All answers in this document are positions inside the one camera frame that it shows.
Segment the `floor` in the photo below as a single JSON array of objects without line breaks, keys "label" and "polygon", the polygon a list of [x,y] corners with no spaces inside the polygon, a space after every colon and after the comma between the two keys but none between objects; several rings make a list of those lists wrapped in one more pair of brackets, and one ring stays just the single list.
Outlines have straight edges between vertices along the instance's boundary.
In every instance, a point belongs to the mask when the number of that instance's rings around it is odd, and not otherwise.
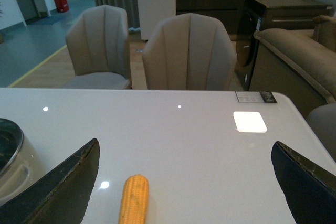
[{"label": "floor", "polygon": [[65,45],[65,34],[76,18],[95,0],[67,0],[69,11],[54,13],[53,25],[27,25],[3,33],[0,44],[0,87],[7,87]]}]

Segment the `sofa cushion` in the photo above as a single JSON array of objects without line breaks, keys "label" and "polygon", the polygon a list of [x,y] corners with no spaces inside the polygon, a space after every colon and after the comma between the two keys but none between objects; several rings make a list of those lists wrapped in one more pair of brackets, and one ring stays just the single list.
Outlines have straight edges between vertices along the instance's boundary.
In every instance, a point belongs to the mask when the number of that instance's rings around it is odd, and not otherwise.
[{"label": "sofa cushion", "polygon": [[309,37],[280,28],[257,31],[254,37],[310,83],[328,103],[336,102],[336,52]]},{"label": "sofa cushion", "polygon": [[313,39],[336,52],[336,17],[320,15],[313,21],[315,23]]}]

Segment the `corn cob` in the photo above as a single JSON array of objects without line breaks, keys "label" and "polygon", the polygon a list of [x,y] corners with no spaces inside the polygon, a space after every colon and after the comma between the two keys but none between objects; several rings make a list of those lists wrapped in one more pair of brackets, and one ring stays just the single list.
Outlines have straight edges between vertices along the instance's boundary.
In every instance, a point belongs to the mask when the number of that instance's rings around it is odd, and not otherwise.
[{"label": "corn cob", "polygon": [[144,224],[148,204],[149,186],[145,176],[129,177],[122,192],[118,224]]}]

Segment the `sofa armrest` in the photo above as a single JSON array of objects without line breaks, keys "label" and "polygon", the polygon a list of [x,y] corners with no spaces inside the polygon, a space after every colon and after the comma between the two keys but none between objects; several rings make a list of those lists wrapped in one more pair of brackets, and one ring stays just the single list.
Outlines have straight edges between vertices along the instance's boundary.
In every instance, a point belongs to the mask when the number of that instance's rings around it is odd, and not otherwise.
[{"label": "sofa armrest", "polygon": [[335,52],[309,37],[280,28],[257,31],[254,37],[308,81],[328,103],[335,102]]}]

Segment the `yellow floor line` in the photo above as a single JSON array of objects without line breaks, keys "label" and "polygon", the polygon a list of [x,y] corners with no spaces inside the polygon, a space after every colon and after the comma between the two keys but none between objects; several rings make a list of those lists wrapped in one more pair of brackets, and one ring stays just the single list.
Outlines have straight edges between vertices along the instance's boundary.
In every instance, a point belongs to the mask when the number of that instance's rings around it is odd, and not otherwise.
[{"label": "yellow floor line", "polygon": [[15,86],[16,84],[18,84],[20,81],[22,81],[25,77],[27,77],[28,75],[30,75],[32,72],[34,72],[36,69],[38,69],[40,66],[42,66],[44,63],[46,63],[48,60],[50,60],[53,56],[55,56],[56,54],[58,54],[61,50],[63,50],[64,48],[66,48],[67,45],[62,46],[60,49],[58,49],[56,52],[54,52],[52,55],[50,55],[47,59],[45,59],[44,61],[42,61],[39,65],[37,65],[36,67],[30,69],[28,72],[26,72],[23,76],[21,76],[19,79],[17,79],[16,81],[14,81],[11,85],[9,85],[9,88],[12,88],[13,86]]}]

